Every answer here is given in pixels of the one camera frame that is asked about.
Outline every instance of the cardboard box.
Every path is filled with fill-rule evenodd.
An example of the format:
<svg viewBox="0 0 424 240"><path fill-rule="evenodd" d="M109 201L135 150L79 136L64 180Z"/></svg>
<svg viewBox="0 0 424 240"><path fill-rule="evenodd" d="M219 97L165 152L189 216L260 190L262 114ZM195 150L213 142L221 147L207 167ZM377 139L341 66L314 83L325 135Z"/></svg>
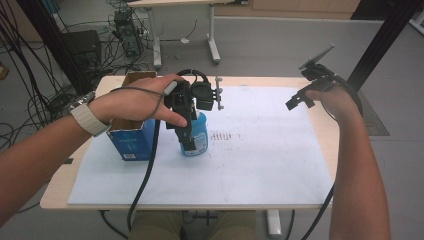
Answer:
<svg viewBox="0 0 424 240"><path fill-rule="evenodd" d="M122 86L147 77L156 77L156 72L128 73ZM154 129L154 119L144 122L113 119L107 135L123 160L148 161L152 153Z"/></svg>

